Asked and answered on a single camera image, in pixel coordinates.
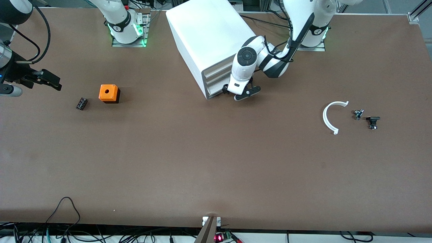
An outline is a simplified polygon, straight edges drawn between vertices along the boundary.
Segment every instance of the brown table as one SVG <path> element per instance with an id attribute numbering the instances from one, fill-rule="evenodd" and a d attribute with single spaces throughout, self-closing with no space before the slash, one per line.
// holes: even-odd
<path id="1" fill-rule="evenodd" d="M 70 196 L 82 223 L 199 227 L 214 213 L 231 228 L 432 232 L 432 64 L 406 16 L 335 16 L 326 52 L 298 52 L 279 79 L 256 73 L 261 93 L 234 102 L 205 100 L 164 12 L 148 47 L 111 48 L 98 10 L 43 11 L 52 40 L 35 68 L 63 89 L 1 99 L 0 221 L 43 222 Z M 44 45 L 38 14 L 20 29 Z M 19 36 L 12 48 L 34 54 Z M 120 104 L 98 100 L 104 83 Z M 347 100 L 329 109 L 333 135 L 322 111 Z M 378 130 L 355 109 L 381 116 Z M 67 203 L 53 218 L 75 220 Z"/>

